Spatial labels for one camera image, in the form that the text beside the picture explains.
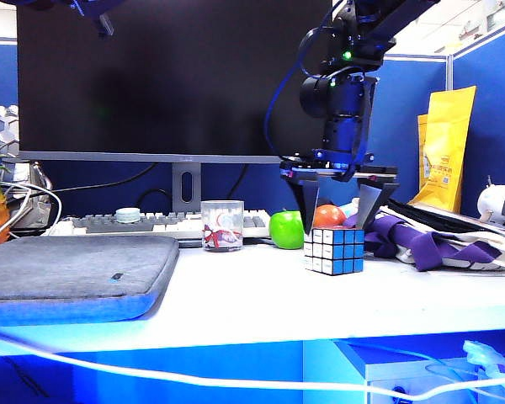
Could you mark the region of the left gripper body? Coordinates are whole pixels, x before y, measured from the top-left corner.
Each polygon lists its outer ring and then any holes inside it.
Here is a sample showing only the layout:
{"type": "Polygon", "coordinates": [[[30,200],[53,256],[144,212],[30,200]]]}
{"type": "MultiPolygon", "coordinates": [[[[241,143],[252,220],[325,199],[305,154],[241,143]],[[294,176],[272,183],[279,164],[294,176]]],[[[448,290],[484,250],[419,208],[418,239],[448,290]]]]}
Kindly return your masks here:
{"type": "Polygon", "coordinates": [[[76,10],[83,17],[98,17],[109,9],[106,1],[71,0],[69,7],[76,10]]]}

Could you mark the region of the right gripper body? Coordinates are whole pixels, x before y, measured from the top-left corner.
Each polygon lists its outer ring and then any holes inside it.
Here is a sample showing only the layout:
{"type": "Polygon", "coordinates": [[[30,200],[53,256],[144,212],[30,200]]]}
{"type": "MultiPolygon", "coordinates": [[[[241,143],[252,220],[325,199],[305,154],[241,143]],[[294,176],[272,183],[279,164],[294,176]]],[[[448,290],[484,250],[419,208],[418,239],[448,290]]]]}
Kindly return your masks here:
{"type": "Polygon", "coordinates": [[[304,185],[317,183],[321,178],[332,178],[338,182],[348,182],[352,178],[378,183],[393,183],[398,168],[375,164],[375,154],[365,152],[353,157],[340,151],[314,149],[309,155],[295,154],[284,157],[279,165],[280,176],[288,183],[304,185]]]}

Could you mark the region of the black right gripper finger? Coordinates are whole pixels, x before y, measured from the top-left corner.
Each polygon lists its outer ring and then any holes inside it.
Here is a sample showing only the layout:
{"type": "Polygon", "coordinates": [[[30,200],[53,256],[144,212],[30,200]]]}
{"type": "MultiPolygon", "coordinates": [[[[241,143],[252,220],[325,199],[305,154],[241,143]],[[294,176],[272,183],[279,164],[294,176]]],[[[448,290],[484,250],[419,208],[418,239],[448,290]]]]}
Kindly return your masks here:
{"type": "Polygon", "coordinates": [[[365,229],[373,221],[379,208],[388,201],[397,189],[397,183],[362,183],[359,186],[356,227],[361,230],[365,229]]]}
{"type": "Polygon", "coordinates": [[[319,183],[316,180],[292,181],[290,182],[290,189],[299,207],[304,233],[309,234],[316,211],[319,183]]]}

